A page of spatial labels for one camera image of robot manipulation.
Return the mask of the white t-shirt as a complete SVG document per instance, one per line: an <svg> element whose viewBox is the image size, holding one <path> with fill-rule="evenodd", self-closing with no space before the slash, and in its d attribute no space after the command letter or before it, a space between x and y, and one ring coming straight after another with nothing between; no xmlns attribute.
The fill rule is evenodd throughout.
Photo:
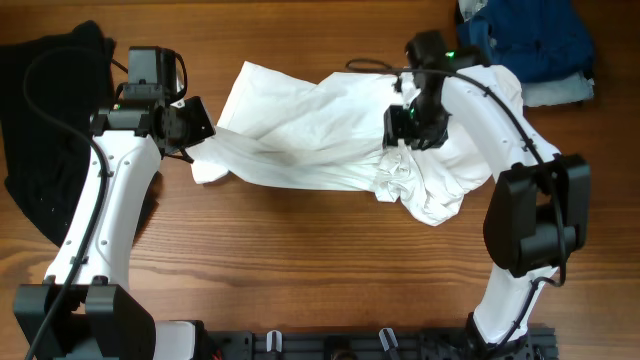
<svg viewBox="0 0 640 360"><path fill-rule="evenodd" d="M410 74L335 72L318 84L245 62L214 136L188 148L193 178L229 173L262 186L369 191L437 226L491 170L465 129L448 125L438 149L384 148L384 113L417 95Z"/></svg>

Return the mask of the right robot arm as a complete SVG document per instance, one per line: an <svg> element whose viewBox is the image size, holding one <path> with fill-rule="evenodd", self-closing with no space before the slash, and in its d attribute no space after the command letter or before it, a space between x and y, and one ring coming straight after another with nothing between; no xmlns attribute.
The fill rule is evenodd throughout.
<svg viewBox="0 0 640 360"><path fill-rule="evenodd" d="M418 94L384 115L386 148L442 148L459 122L496 181L483 237L494 263L484 297L465 329L477 359L524 347L528 317L544 285L561 287L570 255L586 241L591 170L563 155L500 94L484 53L447 49L441 34L416 34L406 45L406 72Z"/></svg>

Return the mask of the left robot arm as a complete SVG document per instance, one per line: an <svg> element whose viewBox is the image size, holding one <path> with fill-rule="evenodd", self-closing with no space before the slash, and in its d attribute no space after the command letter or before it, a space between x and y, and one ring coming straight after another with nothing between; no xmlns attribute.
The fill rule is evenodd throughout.
<svg viewBox="0 0 640 360"><path fill-rule="evenodd" d="M14 315L36 359L207 359L199 320L157 321L129 292L142 205L161 161L214 134L187 94L182 56L133 47L128 79L90 116L90 164L67 235L43 281L19 287Z"/></svg>

